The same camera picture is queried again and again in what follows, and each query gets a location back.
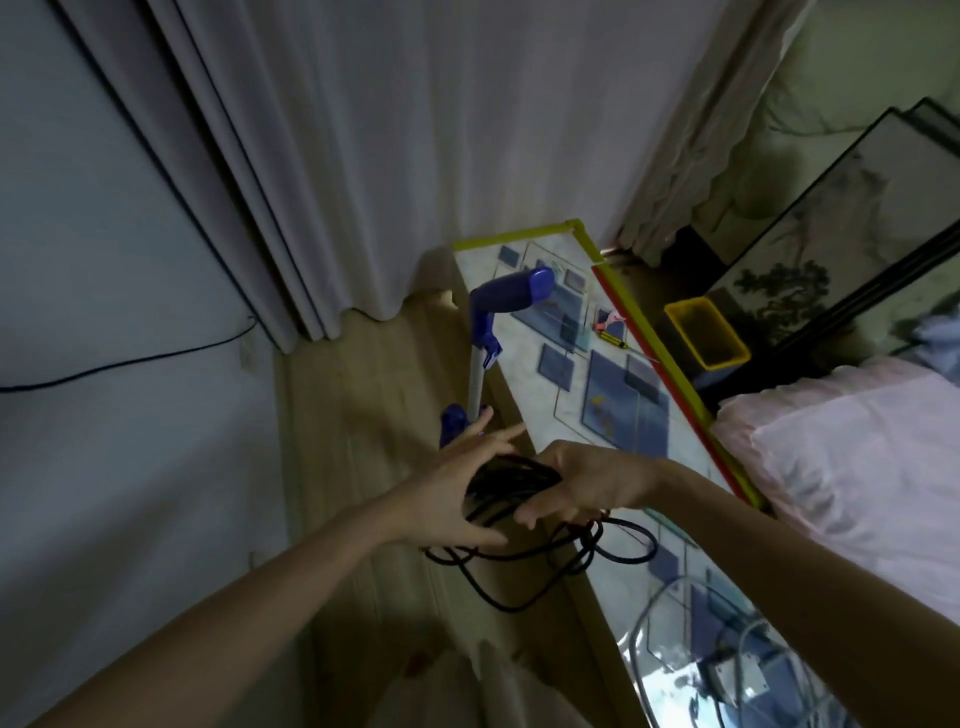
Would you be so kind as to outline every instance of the wall outlet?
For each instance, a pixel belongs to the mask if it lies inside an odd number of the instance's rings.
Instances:
[[[250,331],[240,339],[240,369],[256,373],[256,337]]]

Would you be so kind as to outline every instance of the white wall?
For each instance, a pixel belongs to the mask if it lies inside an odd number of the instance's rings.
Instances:
[[[0,385],[249,311],[45,2],[0,5]],[[0,726],[286,544],[270,345],[0,395]],[[301,723],[292,653],[231,725]]]

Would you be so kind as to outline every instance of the bed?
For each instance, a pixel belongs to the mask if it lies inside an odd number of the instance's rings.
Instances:
[[[722,403],[778,517],[960,624],[960,388],[878,356]]]

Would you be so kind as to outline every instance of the power cord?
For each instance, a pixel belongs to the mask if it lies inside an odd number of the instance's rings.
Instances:
[[[106,372],[110,369],[117,369],[119,367],[129,367],[131,364],[142,364],[147,361],[157,361],[158,359],[167,359],[171,356],[180,356],[184,353],[192,352],[202,352],[204,349],[213,349],[214,347],[223,346],[224,344],[229,344],[231,341],[236,341],[237,339],[245,336],[256,328],[256,325],[259,323],[256,318],[253,316],[247,317],[248,321],[253,321],[247,328],[245,328],[240,333],[230,336],[229,339],[224,339],[223,341],[215,341],[212,344],[204,344],[201,347],[193,347],[192,349],[181,349],[178,352],[168,352],[168,353],[158,353],[153,356],[141,356],[137,359],[127,359],[125,361],[114,362],[113,364],[105,364],[102,367],[94,367],[93,369],[87,369],[83,372],[77,372],[74,375],[63,376],[60,379],[51,379],[50,381],[41,381],[37,384],[15,384],[7,387],[0,387],[0,394],[8,395],[14,392],[34,392],[37,389],[48,389],[49,387],[57,387],[61,384],[66,384],[67,382],[77,381],[77,379],[83,379],[86,376],[93,376],[95,374],[100,374],[101,372]]]
[[[552,488],[560,481],[561,476],[557,471],[538,463],[536,460],[517,455],[496,457],[477,471],[470,481],[467,496],[468,499],[473,501],[474,507],[468,513],[467,520],[469,522],[479,522],[485,527],[491,527],[495,523],[512,516],[520,503],[541,491]],[[647,552],[642,556],[628,557],[617,556],[604,549],[600,546],[600,539],[603,537],[605,523],[616,525],[628,533],[634,531],[644,536],[649,541]],[[520,561],[556,551],[558,548],[563,548],[575,542],[579,542],[580,545],[573,557],[560,567],[539,591],[517,605],[503,604],[494,599],[480,586],[467,568],[467,564],[473,559],[498,562]],[[425,548],[423,553],[435,564],[459,569],[470,586],[473,587],[473,590],[494,609],[507,614],[516,614],[535,604],[565,576],[583,573],[593,563],[593,558],[598,553],[617,564],[644,564],[657,555],[658,548],[657,540],[646,528],[633,522],[614,518],[608,514],[604,515],[599,521],[592,521],[585,526],[561,523],[550,534],[550,539],[546,544],[528,548],[518,553],[485,553],[478,548],[461,546],[445,548],[444,551],[448,558],[438,556],[429,548]]]

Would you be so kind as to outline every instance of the yellow basket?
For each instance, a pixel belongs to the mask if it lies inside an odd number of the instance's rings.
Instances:
[[[705,371],[715,372],[750,361],[750,350],[710,299],[700,296],[668,303],[663,312]]]

